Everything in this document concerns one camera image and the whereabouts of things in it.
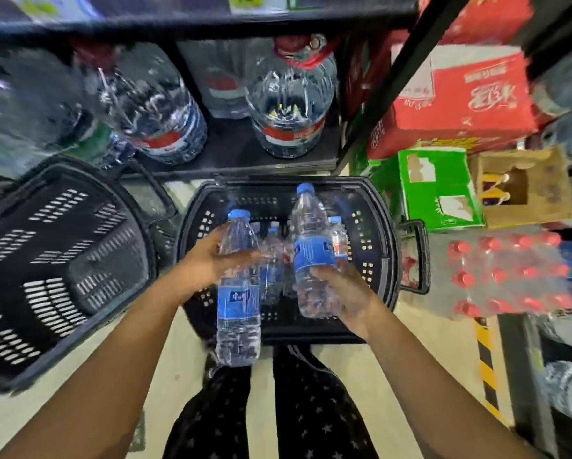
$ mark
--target black star-print pants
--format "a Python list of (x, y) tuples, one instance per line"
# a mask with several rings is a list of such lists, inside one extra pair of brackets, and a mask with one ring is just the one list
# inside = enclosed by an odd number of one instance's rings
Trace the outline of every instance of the black star-print pants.
[[(219, 368), (185, 405), (163, 459), (247, 459), (250, 376), (250, 367)], [(275, 348), (273, 376), (282, 459), (378, 457), (345, 386), (309, 347)]]

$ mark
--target blue bottle cap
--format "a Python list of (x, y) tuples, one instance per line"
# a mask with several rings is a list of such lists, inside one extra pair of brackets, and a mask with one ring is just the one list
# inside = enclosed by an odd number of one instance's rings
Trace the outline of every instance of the blue bottle cap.
[(312, 184), (300, 184), (297, 187), (297, 194), (301, 194), (303, 192), (309, 192), (311, 194), (315, 194), (316, 191), (313, 189), (313, 185)]
[(231, 209), (229, 212), (229, 219), (239, 219), (242, 217), (250, 220), (250, 211), (246, 211), (245, 209)]

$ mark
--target shelf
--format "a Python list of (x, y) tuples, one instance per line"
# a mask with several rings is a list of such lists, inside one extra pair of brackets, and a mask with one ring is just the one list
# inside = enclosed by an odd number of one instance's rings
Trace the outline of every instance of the shelf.
[(28, 43), (73, 33), (121, 40), (250, 37), (318, 31), (345, 33), (390, 25), (411, 27), (417, 0), (297, 0), (290, 11), (231, 14), (228, 0), (89, 0), (98, 18), (33, 22), (8, 0), (0, 0), (0, 38)]
[[(333, 171), (339, 151), (339, 120), (336, 107), (326, 118), (318, 144), (306, 155), (292, 160), (276, 158), (260, 146), (249, 119), (208, 119), (208, 141), (201, 154), (186, 164), (170, 166), (144, 154), (137, 159), (160, 179), (193, 180), (216, 176), (258, 176), (263, 174), (301, 174), (303, 172)], [(126, 174), (127, 178), (138, 177)]]

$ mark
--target floor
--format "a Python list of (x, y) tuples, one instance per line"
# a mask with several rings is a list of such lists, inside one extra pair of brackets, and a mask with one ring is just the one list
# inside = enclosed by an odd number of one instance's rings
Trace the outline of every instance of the floor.
[[(174, 182), (170, 192), (183, 208), (194, 185)], [(436, 299), (432, 292), (425, 299)], [(450, 321), (424, 311), (424, 302), (401, 292), (395, 314), (422, 341), (437, 360), (481, 403), (485, 402), (475, 323)], [(0, 449), (33, 416), (114, 328), (112, 323), (76, 348), (30, 390), (0, 397)], [(500, 416), (512, 424), (500, 335), (496, 319), (489, 319), (489, 339), (496, 375)], [(360, 410), (375, 448), (382, 458), (420, 459), (411, 429), (373, 354), (366, 345), (324, 345), (313, 352), (337, 373)], [(129, 459), (157, 459), (181, 409), (201, 387), (205, 354), (182, 310), (179, 310), (156, 369), (144, 406), (143, 450)], [(271, 350), (267, 348), (252, 371), (247, 405), (251, 459), (277, 458), (275, 395)]]

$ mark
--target brown cardboard box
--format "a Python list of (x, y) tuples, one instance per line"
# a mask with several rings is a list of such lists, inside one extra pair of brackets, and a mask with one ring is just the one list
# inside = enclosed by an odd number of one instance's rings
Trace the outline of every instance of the brown cardboard box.
[(491, 228), (556, 222), (572, 219), (572, 192), (567, 161), (561, 146), (539, 151), (507, 150), (471, 155), (469, 171), (481, 200), (485, 172), (509, 174), (499, 188), (511, 199), (498, 206), (484, 206)]

